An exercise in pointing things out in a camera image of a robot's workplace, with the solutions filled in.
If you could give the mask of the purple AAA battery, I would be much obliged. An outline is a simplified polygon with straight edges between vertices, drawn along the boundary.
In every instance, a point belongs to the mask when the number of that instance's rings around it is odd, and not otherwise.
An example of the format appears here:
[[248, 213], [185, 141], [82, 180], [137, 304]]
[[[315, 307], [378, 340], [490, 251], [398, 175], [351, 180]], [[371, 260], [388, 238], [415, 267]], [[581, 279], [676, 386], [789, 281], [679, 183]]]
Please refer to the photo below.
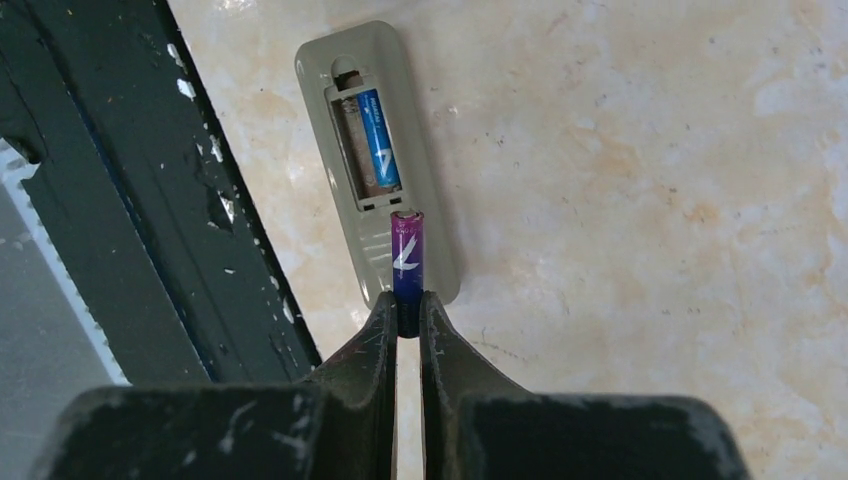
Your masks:
[[419, 336], [419, 311], [424, 290], [424, 215], [404, 210], [391, 214], [392, 292], [398, 305], [398, 334]]

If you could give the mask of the white remote control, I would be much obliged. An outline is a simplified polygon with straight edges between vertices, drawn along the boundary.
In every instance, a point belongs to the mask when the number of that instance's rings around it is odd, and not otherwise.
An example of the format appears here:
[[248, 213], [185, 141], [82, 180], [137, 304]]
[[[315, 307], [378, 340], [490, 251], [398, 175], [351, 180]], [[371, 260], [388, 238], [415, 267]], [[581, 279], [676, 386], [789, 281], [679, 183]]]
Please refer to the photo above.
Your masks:
[[301, 45], [294, 65], [363, 300], [421, 268], [453, 301], [459, 267], [399, 33], [369, 21]]

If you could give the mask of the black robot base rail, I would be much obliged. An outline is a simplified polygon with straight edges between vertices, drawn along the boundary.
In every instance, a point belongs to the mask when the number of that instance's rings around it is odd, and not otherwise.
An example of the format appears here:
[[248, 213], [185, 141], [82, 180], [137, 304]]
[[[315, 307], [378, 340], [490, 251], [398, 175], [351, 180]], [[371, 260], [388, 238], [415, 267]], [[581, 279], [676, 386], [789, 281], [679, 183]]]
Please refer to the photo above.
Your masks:
[[129, 382], [290, 383], [320, 364], [166, 2], [3, 2], [1, 133]]

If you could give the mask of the blue AAA battery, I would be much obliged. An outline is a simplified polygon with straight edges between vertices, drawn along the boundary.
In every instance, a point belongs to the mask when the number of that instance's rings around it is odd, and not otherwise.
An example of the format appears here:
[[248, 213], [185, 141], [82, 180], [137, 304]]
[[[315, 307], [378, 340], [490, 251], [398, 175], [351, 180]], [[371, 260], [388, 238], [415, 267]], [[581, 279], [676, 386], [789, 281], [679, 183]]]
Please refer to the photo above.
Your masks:
[[356, 95], [365, 136], [368, 143], [377, 185], [380, 188], [395, 188], [400, 185], [400, 176], [395, 162], [388, 126], [376, 89]]

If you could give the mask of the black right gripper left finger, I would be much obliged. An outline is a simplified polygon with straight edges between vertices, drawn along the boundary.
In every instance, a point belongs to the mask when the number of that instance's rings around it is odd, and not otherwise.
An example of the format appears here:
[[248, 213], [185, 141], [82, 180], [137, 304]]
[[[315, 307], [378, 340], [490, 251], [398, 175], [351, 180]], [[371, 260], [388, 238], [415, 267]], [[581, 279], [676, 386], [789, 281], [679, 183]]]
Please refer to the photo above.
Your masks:
[[397, 304], [290, 384], [102, 387], [60, 414], [33, 479], [390, 479]]

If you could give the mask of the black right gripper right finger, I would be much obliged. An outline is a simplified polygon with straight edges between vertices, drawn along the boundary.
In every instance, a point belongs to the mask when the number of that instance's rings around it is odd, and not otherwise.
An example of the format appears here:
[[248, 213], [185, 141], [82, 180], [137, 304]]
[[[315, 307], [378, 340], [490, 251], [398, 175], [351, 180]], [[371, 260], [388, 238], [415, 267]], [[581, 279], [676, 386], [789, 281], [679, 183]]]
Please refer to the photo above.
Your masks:
[[420, 307], [424, 473], [429, 479], [745, 479], [730, 427], [685, 396], [534, 393]]

